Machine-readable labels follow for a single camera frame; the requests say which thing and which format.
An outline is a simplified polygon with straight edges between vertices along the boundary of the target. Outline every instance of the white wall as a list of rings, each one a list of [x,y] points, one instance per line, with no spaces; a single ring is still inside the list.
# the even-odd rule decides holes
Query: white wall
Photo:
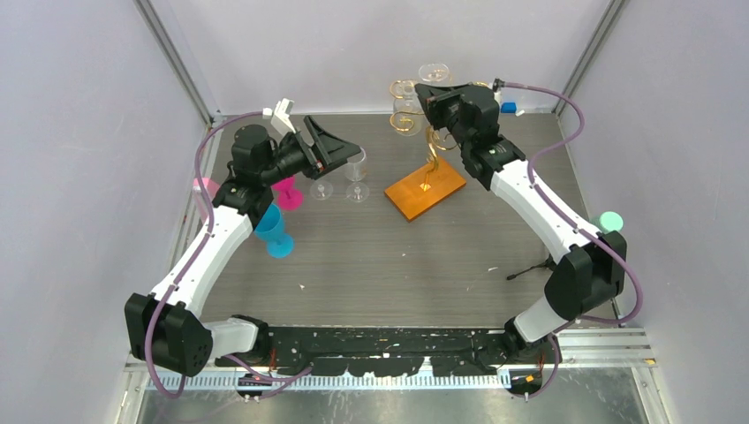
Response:
[[[0,420],[101,424],[203,125],[131,1],[3,1],[0,75]]]
[[[297,111],[391,110],[390,82],[415,79],[433,62],[447,64],[457,83],[499,76],[561,90],[608,2],[154,3],[203,96],[238,114],[283,96]],[[525,109],[555,105],[544,95],[508,96]]]
[[[742,0],[630,2],[574,95],[581,191],[592,213],[624,216],[637,322],[688,423],[749,416],[747,20]]]

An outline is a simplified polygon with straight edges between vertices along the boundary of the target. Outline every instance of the orange acrylic stand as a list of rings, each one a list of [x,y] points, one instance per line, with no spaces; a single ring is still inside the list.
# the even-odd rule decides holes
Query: orange acrylic stand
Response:
[[[385,195],[400,210],[406,221],[411,222],[437,203],[465,186],[465,179],[449,163],[440,161],[437,170],[429,174],[429,188],[422,188],[427,171],[434,165],[427,163],[412,172],[408,177],[385,189]]]

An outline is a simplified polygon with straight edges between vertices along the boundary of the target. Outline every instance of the pink cup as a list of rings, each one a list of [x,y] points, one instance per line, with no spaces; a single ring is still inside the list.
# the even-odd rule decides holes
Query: pink cup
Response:
[[[304,202],[304,195],[294,188],[294,176],[282,179],[271,186],[278,192],[276,204],[283,210],[294,210]]]

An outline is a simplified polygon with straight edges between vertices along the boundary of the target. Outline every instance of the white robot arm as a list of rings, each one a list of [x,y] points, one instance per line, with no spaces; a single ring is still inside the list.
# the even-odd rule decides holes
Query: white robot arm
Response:
[[[214,226],[208,241],[203,241],[208,232],[205,224],[174,269],[149,295],[134,293],[125,303],[131,352],[136,358],[146,358],[151,320],[156,320],[151,343],[154,364],[182,375],[197,375],[210,360],[229,353],[249,352],[249,356],[256,354],[258,358],[267,355],[269,341],[262,334],[267,324],[242,315],[204,324],[200,315],[206,297],[229,258],[265,214],[273,200],[273,184],[298,172],[317,179],[360,151],[359,146],[323,130],[311,117],[305,117],[305,124],[313,140],[306,143],[289,120],[292,105],[283,99],[275,110],[264,113],[276,129],[285,133],[279,143],[262,125],[246,125],[237,131],[231,148],[230,176],[213,200]],[[201,243],[205,244],[200,254],[175,283]],[[167,293],[162,312],[154,317]]]
[[[616,231],[601,234],[534,173],[534,184],[571,218],[574,227],[536,192],[528,178],[525,154],[499,133],[497,98],[502,86],[496,79],[492,88],[417,84],[415,90],[429,123],[452,134],[468,173],[523,217],[556,264],[543,297],[504,326],[503,343],[511,356],[622,292],[624,270],[579,231],[597,235],[622,258],[626,242]]]

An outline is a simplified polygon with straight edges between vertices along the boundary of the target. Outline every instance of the blue block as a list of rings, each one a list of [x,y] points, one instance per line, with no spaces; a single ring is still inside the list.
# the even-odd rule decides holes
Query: blue block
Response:
[[[499,111],[502,113],[515,113],[518,111],[518,105],[515,102],[504,102]]]

